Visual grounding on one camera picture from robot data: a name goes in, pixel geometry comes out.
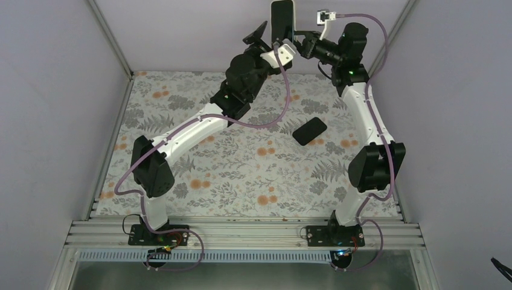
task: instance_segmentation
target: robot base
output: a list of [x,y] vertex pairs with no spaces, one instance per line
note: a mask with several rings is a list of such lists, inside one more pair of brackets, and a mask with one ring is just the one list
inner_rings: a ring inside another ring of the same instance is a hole
[[308,225],[306,227],[308,247],[354,247],[354,237],[357,246],[364,247],[365,238],[360,225],[352,227],[340,226],[336,234],[332,234],[328,225]]
[[[175,230],[179,228],[189,229],[188,225],[163,225],[158,231]],[[155,246],[164,247],[176,244],[176,235],[174,234],[153,234],[149,232],[146,225],[132,225],[130,230],[128,245],[130,246]],[[181,243],[178,246],[187,246],[188,236],[179,233],[182,236]]]

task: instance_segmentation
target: floral pattern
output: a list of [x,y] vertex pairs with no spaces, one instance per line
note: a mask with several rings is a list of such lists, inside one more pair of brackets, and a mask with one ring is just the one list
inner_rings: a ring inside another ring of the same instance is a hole
[[[233,125],[201,141],[171,165],[176,178],[167,193],[173,216],[327,217],[343,202],[347,168],[360,151],[347,106],[324,77],[289,75],[292,102],[270,129]],[[139,72],[115,145],[97,214],[139,213],[135,195],[115,196],[114,185],[130,167],[133,142],[177,126],[209,102],[224,80],[217,72]],[[286,90],[281,76],[265,82],[241,119],[268,123],[279,115]],[[292,132],[313,117],[327,130],[306,146]],[[122,190],[139,188],[133,176]],[[397,216],[394,200],[371,201],[364,216]]]

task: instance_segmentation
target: black smartphone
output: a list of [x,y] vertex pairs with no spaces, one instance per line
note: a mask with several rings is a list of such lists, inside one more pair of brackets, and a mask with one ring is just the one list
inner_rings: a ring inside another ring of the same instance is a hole
[[276,0],[270,5],[271,43],[288,39],[293,42],[295,7],[293,0]]
[[305,146],[325,130],[327,130],[327,125],[318,117],[315,117],[302,125],[299,129],[293,131],[292,136],[300,145]]

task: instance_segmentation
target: light purple wall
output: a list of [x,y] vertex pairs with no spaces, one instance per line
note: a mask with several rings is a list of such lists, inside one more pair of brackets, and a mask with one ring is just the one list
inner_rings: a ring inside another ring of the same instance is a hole
[[[97,0],[123,54],[133,70],[225,71],[231,59],[247,47],[242,39],[263,21],[270,20],[271,0]],[[370,13],[391,29],[407,0],[295,0],[296,29],[320,30],[316,11]],[[334,23],[329,39],[338,41],[345,24]],[[383,36],[370,27],[363,63],[373,63]],[[263,39],[270,39],[270,24]],[[293,61],[292,73],[317,74],[315,60]]]
[[374,95],[405,143],[398,174],[442,289],[509,289],[511,1],[420,1]]
[[46,288],[126,83],[86,1],[1,1],[0,288]]

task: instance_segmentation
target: metal floor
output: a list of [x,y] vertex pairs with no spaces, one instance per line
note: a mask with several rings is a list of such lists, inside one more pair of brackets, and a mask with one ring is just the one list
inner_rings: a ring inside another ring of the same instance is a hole
[[[353,266],[374,251],[354,254]],[[176,267],[185,267],[178,263]],[[79,262],[70,289],[420,289],[409,251],[385,251],[360,272],[334,272],[314,263],[203,263],[182,273],[147,271],[141,263]]]

